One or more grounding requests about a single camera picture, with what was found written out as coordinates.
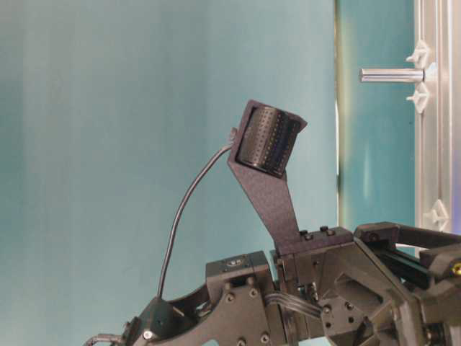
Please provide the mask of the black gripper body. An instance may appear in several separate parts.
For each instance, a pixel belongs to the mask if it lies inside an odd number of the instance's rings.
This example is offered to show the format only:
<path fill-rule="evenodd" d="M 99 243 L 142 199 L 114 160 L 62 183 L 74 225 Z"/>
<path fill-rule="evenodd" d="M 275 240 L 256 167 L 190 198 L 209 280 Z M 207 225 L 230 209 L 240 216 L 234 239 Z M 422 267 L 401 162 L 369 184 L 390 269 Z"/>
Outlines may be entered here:
<path fill-rule="evenodd" d="M 272 252 L 286 345 L 458 345 L 460 237 L 380 222 Z"/>

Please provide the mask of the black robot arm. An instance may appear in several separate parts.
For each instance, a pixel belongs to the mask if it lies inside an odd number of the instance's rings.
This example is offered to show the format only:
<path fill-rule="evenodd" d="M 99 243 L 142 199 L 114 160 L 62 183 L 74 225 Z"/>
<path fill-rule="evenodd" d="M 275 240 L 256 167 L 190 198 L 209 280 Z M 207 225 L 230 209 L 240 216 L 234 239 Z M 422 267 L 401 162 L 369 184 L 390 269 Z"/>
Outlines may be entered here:
<path fill-rule="evenodd" d="M 210 262 L 203 286 L 153 299 L 89 345 L 458 345 L 460 237 L 398 223 L 321 227 L 286 249 Z"/>

